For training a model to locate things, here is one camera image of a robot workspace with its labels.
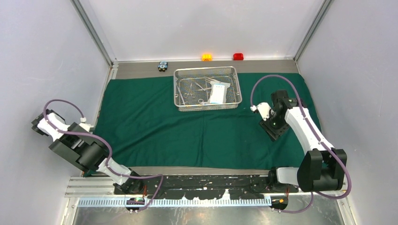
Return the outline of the white sterile packet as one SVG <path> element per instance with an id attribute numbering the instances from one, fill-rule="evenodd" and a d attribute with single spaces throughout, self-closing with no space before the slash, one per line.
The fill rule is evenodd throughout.
<path id="1" fill-rule="evenodd" d="M 211 94 L 208 102 L 210 104 L 224 104 L 226 103 L 227 85 L 214 84 L 212 85 Z"/>

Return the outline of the green surgical drape cloth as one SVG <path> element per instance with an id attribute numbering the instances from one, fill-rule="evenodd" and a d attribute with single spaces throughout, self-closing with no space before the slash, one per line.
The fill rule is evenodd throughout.
<path id="1" fill-rule="evenodd" d="M 276 90 L 297 92 L 316 126 L 320 121 L 303 77 L 269 73 L 238 74 L 243 101 L 227 110 L 181 112 L 173 99 L 173 78 L 111 80 L 105 90 L 95 135 L 127 167 L 189 166 L 268 170 L 298 167 L 304 157 L 289 129 L 272 141 L 250 103 L 270 102 Z"/>

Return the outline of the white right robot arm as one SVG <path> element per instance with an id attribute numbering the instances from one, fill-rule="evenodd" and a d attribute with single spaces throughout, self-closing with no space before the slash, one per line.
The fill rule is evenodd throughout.
<path id="1" fill-rule="evenodd" d="M 274 167 L 268 173 L 268 187 L 281 192 L 287 184 L 305 192 L 340 190 L 344 184 L 347 154 L 328 142 L 310 117 L 305 103 L 291 98 L 286 90 L 271 94 L 272 105 L 266 102 L 251 107 L 259 113 L 259 125 L 272 141 L 292 129 L 304 151 L 299 167 Z"/>

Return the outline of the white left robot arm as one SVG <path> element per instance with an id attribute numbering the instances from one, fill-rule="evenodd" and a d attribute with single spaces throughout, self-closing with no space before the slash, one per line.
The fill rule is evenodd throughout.
<path id="1" fill-rule="evenodd" d="M 40 135 L 51 136 L 53 143 L 49 149 L 84 173 L 95 171 L 108 175 L 116 189 L 125 194 L 139 194 L 144 182 L 138 174 L 124 165 L 110 159 L 109 153 L 101 141 L 84 135 L 63 134 L 50 126 L 41 113 L 32 122 L 32 130 Z"/>

